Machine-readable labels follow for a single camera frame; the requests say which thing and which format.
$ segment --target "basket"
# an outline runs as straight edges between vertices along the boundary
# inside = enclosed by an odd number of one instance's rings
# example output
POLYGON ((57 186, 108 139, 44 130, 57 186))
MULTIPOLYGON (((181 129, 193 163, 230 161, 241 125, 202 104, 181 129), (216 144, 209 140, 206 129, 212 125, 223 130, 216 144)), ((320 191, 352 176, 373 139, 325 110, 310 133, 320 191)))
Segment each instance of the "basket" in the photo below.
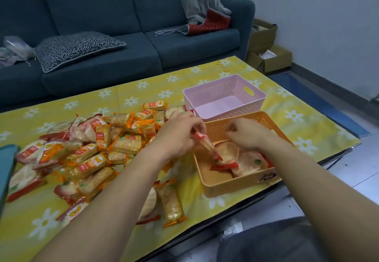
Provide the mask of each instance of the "basket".
MULTIPOLYGON (((236 118, 248 118, 256 120, 271 131, 274 131, 279 137, 291 143, 286 135, 272 121, 272 119, 263 111, 247 113, 236 118)), ((219 142, 227 140, 225 129, 232 118, 206 122, 206 131, 209 139, 215 145, 219 142)), ((209 168, 213 164, 213 158, 209 152, 201 145, 193 148, 193 154, 196 161, 197 171, 200 176, 201 186, 204 195, 208 198, 216 197, 225 193, 238 191, 256 184, 265 182, 277 176, 274 167, 264 169, 249 175, 234 178, 231 171, 211 171, 209 168)))
POLYGON ((188 110, 204 121, 259 111, 266 94, 237 74, 183 90, 188 110))

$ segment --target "person's left hand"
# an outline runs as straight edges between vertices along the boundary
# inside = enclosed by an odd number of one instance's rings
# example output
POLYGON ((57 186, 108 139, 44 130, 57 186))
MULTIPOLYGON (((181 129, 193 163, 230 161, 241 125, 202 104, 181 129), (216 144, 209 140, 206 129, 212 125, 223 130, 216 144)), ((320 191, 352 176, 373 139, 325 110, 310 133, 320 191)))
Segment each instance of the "person's left hand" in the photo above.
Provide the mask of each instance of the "person's left hand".
POLYGON ((196 126, 202 134, 206 134, 205 124, 200 117, 190 111, 182 114, 174 111, 147 149, 154 149, 164 160, 180 157, 194 147, 191 131, 196 126))

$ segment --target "pink basket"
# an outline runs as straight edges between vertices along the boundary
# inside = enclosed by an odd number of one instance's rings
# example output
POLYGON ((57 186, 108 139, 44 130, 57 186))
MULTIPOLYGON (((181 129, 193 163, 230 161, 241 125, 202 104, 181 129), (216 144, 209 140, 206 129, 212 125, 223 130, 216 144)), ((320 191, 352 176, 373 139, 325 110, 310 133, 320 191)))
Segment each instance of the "pink basket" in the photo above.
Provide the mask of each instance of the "pink basket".
POLYGON ((204 121, 259 111, 266 94, 237 74, 183 90, 187 110, 204 121))

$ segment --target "sofa back cushion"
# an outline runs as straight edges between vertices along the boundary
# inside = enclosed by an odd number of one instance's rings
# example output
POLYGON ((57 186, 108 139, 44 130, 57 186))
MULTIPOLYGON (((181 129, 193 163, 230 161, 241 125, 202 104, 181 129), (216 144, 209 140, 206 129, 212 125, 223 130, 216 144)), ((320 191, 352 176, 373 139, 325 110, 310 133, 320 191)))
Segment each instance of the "sofa back cushion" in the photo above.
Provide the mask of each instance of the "sofa back cushion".
POLYGON ((0 45, 14 35, 35 47, 57 34, 45 0, 0 0, 0 45))
POLYGON ((187 22, 180 0, 134 0, 134 5, 144 32, 187 22))
POLYGON ((46 0, 59 34, 97 31, 110 36, 139 32, 132 0, 46 0))

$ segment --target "hand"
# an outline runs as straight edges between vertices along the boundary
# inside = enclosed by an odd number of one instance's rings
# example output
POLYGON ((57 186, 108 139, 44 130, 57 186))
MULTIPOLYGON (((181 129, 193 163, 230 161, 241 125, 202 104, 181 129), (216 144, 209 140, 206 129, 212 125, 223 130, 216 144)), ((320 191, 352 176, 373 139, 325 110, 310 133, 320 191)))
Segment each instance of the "hand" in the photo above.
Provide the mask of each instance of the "hand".
POLYGON ((191 133, 194 126, 201 133, 206 133, 205 124, 200 117, 194 116, 190 111, 183 114, 174 111, 147 149, 154 148, 164 160, 180 157, 195 145, 191 133))
POLYGON ((264 152, 267 147, 280 139, 267 127, 247 118, 231 120, 226 130, 228 139, 246 150, 264 152))

